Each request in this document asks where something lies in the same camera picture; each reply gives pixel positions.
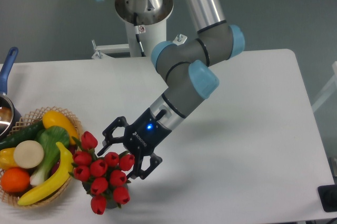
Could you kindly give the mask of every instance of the wicker basket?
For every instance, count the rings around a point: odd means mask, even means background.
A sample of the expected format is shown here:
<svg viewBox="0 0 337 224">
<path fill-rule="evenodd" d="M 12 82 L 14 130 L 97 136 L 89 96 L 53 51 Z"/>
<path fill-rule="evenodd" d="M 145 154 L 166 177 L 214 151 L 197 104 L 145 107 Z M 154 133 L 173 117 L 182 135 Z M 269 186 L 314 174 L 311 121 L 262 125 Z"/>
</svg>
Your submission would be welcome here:
<svg viewBox="0 0 337 224">
<path fill-rule="evenodd" d="M 81 138 L 81 135 L 83 134 L 83 128 L 81 125 L 81 122 L 78 120 L 78 118 L 68 109 L 62 109 L 62 108 L 57 108 L 57 107 L 46 107 L 46 108 L 41 108 L 41 109 L 36 109 L 34 112 L 30 112 L 29 114 L 26 114 L 23 118 L 20 118 L 20 121 L 15 124 L 15 126 L 12 128 L 12 130 L 9 132 L 9 134 L 12 134 L 34 122 L 37 122 L 42 119 L 43 114 L 45 114 L 47 111 L 54 110 L 63 113 L 70 121 L 71 123 L 75 126 L 78 135 Z M 0 169 L 0 178 L 4 174 L 4 170 Z M 0 186 L 0 199 L 5 202 L 10 204 L 13 207 L 19 207 L 23 209 L 32 209 L 32 208 L 37 208 L 41 206 L 45 206 L 48 203 L 52 202 L 54 199 L 56 199 L 69 185 L 69 182 L 71 181 L 71 177 L 67 179 L 67 181 L 50 197 L 39 201 L 35 204 L 29 205 L 29 206 L 19 206 L 17 204 L 19 197 L 15 197 L 12 195 L 9 195 L 7 192 L 5 192 L 2 187 Z"/>
</svg>

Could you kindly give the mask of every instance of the blue pot handle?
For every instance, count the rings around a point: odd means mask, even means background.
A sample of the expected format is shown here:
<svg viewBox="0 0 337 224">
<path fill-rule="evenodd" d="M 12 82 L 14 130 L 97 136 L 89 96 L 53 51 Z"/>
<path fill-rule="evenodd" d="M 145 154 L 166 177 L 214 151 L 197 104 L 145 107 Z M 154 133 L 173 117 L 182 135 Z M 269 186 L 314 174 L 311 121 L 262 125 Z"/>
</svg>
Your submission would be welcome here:
<svg viewBox="0 0 337 224">
<path fill-rule="evenodd" d="M 0 92 L 7 94 L 7 80 L 9 73 L 12 69 L 12 66 L 14 64 L 14 61 L 16 59 L 17 53 L 19 52 L 19 49 L 17 47 L 12 47 L 9 49 L 6 60 L 4 62 L 4 65 L 2 66 L 2 69 L 0 71 Z"/>
</svg>

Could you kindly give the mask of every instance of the banana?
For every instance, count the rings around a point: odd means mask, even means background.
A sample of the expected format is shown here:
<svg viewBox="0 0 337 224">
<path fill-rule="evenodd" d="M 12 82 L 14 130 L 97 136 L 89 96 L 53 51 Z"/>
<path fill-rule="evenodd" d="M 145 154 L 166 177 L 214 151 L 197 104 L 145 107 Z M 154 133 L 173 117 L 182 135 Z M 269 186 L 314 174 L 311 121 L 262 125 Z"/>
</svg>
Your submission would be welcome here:
<svg viewBox="0 0 337 224">
<path fill-rule="evenodd" d="M 59 189 L 69 178 L 69 172 L 73 171 L 73 155 L 61 142 L 57 142 L 56 145 L 61 153 L 57 171 L 45 182 L 23 194 L 17 202 L 18 205 L 28 206 L 43 200 Z"/>
</svg>

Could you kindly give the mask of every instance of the tulip bouquet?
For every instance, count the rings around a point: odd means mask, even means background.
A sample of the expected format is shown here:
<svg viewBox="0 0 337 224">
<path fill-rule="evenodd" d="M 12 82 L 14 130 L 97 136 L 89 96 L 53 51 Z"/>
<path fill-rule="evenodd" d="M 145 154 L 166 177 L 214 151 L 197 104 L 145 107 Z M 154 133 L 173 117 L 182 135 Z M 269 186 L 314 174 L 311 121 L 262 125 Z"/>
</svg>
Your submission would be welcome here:
<svg viewBox="0 0 337 224">
<path fill-rule="evenodd" d="M 79 149 L 73 155 L 73 172 L 70 175 L 82 181 L 84 188 L 89 188 L 87 194 L 92 196 L 91 208 L 94 213 L 102 215 L 107 201 L 113 200 L 121 208 L 130 200 L 126 184 L 130 183 L 124 171 L 134 164 L 134 156 L 125 151 L 121 154 L 109 152 L 98 158 L 95 147 L 96 138 L 89 132 L 84 132 L 81 141 L 74 138 Z"/>
</svg>

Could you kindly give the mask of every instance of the cucumber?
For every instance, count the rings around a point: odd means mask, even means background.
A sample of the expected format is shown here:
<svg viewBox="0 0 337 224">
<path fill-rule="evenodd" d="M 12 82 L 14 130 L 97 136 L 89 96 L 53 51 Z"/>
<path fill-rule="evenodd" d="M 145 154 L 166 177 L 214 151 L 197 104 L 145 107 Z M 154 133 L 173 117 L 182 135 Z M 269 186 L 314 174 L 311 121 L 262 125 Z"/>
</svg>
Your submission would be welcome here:
<svg viewBox="0 0 337 224">
<path fill-rule="evenodd" d="M 15 148 L 21 142 L 26 140 L 34 140 L 36 138 L 37 133 L 44 129 L 42 120 L 31 124 L 11 135 L 8 135 L 2 141 L 0 141 L 0 150 Z"/>
</svg>

